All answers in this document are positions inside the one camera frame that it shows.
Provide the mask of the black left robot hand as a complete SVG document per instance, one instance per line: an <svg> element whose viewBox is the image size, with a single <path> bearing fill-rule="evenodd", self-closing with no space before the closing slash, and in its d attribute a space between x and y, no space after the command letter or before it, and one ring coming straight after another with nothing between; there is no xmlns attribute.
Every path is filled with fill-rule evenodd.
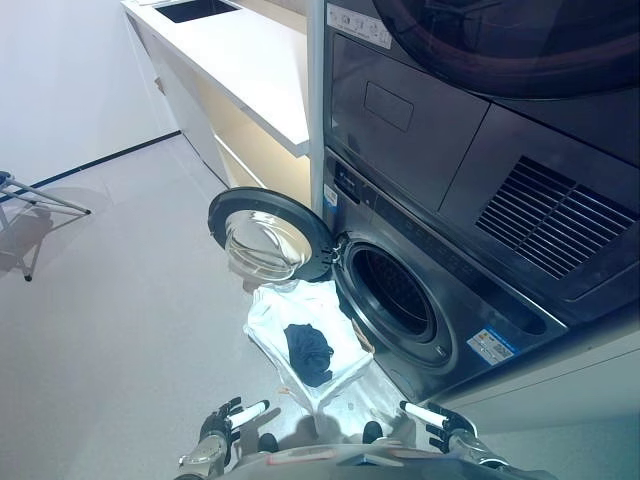
<svg viewBox="0 0 640 480"><path fill-rule="evenodd" d="M265 413L269 407L268 400L260 400L249 407L243 407L242 398L234 397L205 419L200 429L199 440L202 441L215 433L224 438L231 438L235 430Z"/></svg>

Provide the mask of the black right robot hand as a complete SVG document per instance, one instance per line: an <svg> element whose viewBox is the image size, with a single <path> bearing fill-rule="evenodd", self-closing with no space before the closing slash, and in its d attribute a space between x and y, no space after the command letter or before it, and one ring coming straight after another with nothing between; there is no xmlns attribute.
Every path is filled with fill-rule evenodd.
<svg viewBox="0 0 640 480"><path fill-rule="evenodd" d="M449 440L455 431L461 430L473 436L478 435L476 426L465 416L437 403L427 402L419 406L402 400L399 402L399 408L425 423L425 430L431 435L429 444L443 453L449 451Z"/></svg>

